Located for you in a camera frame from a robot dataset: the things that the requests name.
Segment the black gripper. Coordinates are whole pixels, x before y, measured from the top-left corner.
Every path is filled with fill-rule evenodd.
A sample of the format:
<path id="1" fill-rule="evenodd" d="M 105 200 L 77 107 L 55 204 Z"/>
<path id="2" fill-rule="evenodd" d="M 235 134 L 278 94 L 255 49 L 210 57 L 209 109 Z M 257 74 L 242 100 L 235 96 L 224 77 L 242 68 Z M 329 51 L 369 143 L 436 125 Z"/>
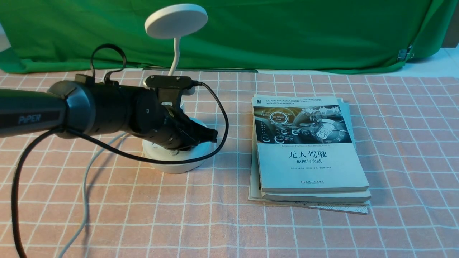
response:
<path id="1" fill-rule="evenodd" d="M 191 120 L 181 108 L 159 103 L 151 88 L 127 86 L 131 104 L 128 132 L 167 150 L 189 150 L 199 144 L 217 142 L 218 131 Z"/>

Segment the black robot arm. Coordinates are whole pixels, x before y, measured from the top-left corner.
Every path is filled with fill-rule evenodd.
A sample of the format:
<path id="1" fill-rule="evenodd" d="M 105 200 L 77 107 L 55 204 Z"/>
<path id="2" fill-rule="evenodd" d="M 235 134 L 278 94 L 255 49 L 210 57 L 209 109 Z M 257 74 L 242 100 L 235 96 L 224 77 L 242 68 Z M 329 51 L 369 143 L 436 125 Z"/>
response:
<path id="1" fill-rule="evenodd" d="M 218 132 L 189 118 L 182 94 L 197 85 L 187 76 L 153 75 L 144 86 L 96 83 L 87 75 L 59 81 L 46 92 L 1 89 L 0 134 L 13 137 L 63 128 L 93 136 L 118 131 L 169 150 L 217 141 Z"/>

